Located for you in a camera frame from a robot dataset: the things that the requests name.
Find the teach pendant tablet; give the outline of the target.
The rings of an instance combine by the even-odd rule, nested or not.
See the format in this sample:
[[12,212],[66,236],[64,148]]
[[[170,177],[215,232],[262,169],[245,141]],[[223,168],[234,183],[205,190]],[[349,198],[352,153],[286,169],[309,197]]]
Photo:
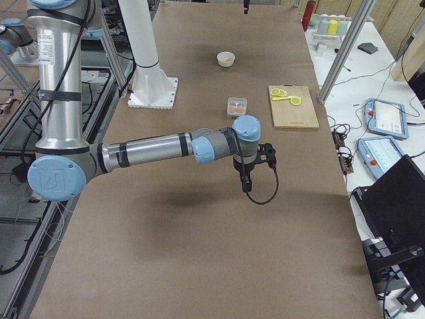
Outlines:
[[381,178],[404,155],[392,136],[360,138],[357,147],[375,179]]
[[369,98],[365,102],[365,124],[374,134],[388,135],[398,140],[409,137],[405,108],[400,103]]

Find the black monitor stand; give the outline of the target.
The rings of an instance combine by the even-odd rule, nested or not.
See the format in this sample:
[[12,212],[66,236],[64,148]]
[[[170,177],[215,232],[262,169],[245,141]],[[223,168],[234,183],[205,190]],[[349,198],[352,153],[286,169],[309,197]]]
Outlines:
[[352,192],[375,237],[362,242],[376,294],[408,286],[397,300],[409,312],[424,304],[424,173],[402,156],[373,185]]

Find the white bowl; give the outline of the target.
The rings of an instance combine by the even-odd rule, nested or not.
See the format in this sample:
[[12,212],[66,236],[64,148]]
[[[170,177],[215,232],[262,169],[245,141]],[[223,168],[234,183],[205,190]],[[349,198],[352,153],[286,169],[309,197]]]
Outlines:
[[234,64],[236,56],[232,52],[223,51],[216,55],[218,65],[221,67],[231,67]]

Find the clear plastic egg box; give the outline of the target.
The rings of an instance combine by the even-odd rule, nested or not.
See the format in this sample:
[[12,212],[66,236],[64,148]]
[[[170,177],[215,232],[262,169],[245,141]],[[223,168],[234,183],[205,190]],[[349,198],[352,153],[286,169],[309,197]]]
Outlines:
[[230,97],[227,100],[226,113],[231,117],[245,115],[247,111],[247,99],[239,97]]

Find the yellow plastic knife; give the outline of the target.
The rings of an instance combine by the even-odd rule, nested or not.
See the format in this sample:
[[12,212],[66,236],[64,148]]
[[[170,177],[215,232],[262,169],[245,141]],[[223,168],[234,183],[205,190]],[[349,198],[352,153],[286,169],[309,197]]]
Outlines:
[[297,98],[297,96],[273,96],[273,101],[279,101],[279,100],[293,100]]

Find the far teach pendant tablet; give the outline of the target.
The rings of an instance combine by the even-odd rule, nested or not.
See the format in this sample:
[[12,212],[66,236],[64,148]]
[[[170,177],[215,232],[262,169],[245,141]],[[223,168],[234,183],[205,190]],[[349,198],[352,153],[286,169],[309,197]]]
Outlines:
[[388,135],[398,140],[409,137],[405,108],[400,103],[369,98],[365,102],[365,124],[374,134]]

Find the lemon slice single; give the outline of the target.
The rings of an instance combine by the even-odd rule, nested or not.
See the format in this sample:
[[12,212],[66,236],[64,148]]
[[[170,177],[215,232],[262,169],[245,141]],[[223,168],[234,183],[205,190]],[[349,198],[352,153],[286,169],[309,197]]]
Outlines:
[[294,106],[299,106],[301,104],[301,97],[299,96],[291,96],[290,97],[290,103]]

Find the lemon slice stack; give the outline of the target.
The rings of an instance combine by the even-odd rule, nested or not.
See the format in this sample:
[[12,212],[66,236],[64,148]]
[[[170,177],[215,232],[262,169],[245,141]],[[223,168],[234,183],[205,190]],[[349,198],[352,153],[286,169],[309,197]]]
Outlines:
[[282,88],[272,88],[270,90],[270,95],[273,97],[285,97],[288,93]]

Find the grey cup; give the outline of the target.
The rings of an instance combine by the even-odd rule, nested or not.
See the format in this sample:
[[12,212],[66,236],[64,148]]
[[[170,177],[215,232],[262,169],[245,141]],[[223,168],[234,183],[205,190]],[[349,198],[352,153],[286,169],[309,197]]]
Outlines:
[[329,19],[326,17],[322,17],[320,18],[317,24],[316,33],[320,35],[326,35],[328,28],[329,28]]

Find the red thermos bottle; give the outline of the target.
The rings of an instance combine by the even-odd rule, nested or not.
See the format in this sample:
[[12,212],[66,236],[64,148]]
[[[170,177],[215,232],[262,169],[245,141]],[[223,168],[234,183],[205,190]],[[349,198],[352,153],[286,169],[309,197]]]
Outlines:
[[315,9],[315,0],[308,0],[305,6],[305,10],[303,12],[303,17],[301,20],[301,25],[303,27],[303,31],[307,31],[309,22],[311,20],[311,16],[313,15]]

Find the aluminium frame post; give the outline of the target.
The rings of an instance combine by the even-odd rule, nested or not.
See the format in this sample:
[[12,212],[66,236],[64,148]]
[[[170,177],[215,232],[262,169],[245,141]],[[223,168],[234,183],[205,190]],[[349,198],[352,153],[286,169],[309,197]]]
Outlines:
[[348,28],[347,34],[343,39],[339,52],[329,69],[329,72],[326,76],[326,79],[323,83],[323,86],[317,96],[317,101],[320,104],[325,104],[327,98],[329,97],[332,88],[335,85],[335,82],[342,71],[344,64],[353,48],[355,41],[357,40],[363,25],[367,21],[368,16],[371,14],[373,7],[377,0],[363,0],[358,8],[350,27]]

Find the white pedestal column base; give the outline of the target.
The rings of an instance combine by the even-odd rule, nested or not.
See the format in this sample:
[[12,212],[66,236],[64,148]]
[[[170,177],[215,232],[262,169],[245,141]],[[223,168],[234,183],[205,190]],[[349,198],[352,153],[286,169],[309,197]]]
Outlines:
[[128,106],[172,109],[179,80],[160,66],[148,2],[123,0],[119,6],[136,67]]

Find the near teach pendant tablet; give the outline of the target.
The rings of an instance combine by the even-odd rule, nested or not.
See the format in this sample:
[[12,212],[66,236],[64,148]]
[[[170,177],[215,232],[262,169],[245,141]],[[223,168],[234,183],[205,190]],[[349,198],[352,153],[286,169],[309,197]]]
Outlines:
[[375,179],[381,178],[404,155],[392,136],[360,138],[357,147]]

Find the yellow cup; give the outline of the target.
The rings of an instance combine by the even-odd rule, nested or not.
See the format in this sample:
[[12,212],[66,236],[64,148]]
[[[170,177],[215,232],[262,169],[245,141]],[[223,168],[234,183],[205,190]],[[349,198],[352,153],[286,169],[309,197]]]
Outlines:
[[329,20],[327,34],[328,35],[336,35],[338,30],[338,21],[337,20]]

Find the wooden cutting board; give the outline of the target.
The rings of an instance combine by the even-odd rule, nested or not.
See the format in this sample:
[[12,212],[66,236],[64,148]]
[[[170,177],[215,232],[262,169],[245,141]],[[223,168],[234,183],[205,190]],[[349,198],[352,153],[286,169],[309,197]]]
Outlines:
[[[301,97],[301,104],[294,106],[290,103],[290,100],[273,101],[273,96],[270,95],[272,88],[282,88],[288,93],[288,96]],[[275,128],[319,128],[319,122],[307,86],[269,86],[268,93]]]

